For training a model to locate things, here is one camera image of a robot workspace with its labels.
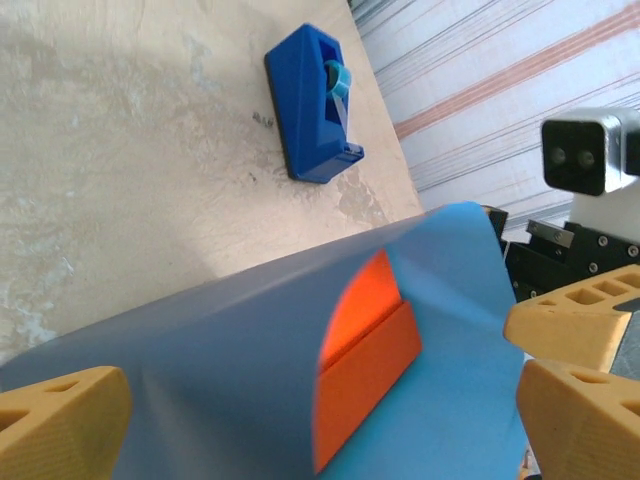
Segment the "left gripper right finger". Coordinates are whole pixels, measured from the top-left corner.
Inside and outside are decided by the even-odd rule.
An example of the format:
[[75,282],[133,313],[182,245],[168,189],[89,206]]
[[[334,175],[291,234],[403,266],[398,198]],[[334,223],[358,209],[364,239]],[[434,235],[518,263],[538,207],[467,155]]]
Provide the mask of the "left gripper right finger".
[[639,477],[637,380],[529,360],[516,404],[543,479]]

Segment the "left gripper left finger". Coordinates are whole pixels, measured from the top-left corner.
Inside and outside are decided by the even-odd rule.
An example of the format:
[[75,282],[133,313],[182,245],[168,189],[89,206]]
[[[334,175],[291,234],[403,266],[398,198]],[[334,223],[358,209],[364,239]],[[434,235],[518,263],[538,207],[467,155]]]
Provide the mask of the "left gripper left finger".
[[3,479],[109,479],[133,401],[122,369],[100,366],[1,394]]

